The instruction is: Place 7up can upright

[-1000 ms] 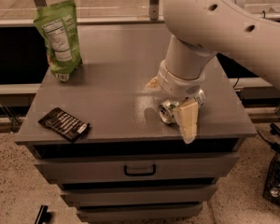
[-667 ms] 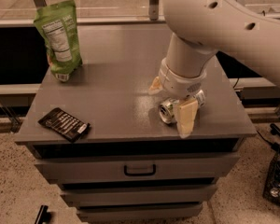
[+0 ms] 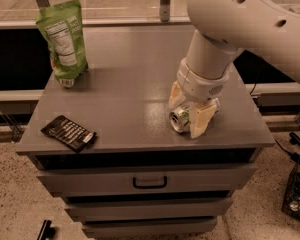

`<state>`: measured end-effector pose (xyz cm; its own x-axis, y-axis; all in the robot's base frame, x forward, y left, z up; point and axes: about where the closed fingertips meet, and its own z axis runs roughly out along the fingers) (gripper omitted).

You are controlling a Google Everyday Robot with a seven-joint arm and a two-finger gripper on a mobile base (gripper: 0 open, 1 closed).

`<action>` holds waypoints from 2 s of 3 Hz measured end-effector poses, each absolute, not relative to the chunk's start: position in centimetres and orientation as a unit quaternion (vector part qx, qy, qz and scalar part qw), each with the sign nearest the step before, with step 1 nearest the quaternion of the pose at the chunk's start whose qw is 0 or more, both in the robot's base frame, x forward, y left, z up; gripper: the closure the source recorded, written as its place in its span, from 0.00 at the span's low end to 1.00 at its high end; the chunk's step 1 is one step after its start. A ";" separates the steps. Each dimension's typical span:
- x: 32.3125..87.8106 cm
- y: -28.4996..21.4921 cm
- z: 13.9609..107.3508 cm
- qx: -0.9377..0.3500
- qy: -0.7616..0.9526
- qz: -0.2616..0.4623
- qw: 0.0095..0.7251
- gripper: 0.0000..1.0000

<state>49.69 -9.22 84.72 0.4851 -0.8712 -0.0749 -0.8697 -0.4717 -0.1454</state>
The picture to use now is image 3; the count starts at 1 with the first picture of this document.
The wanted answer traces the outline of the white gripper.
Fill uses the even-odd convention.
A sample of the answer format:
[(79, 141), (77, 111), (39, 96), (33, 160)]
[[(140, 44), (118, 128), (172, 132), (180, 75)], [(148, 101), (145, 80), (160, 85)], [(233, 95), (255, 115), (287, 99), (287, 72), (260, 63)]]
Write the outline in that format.
[(229, 80), (229, 69), (224, 75), (215, 80), (198, 76), (190, 70), (186, 64), (186, 59), (181, 60), (177, 72), (177, 81), (172, 84), (168, 101), (170, 109), (182, 105), (186, 98), (189, 101), (197, 102), (190, 106), (189, 121), (190, 135), (192, 139), (201, 136), (207, 129), (209, 122), (218, 110), (218, 105), (214, 101), (206, 102), (220, 96), (224, 85)]

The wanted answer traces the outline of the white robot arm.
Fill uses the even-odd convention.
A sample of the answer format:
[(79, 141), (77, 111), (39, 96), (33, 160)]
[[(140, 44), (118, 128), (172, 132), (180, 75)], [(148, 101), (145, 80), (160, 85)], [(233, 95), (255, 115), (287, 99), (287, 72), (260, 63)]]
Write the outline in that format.
[(195, 31), (169, 98), (178, 133), (201, 136), (220, 110), (229, 68), (243, 50), (300, 84), (300, 14), (272, 0), (188, 0)]

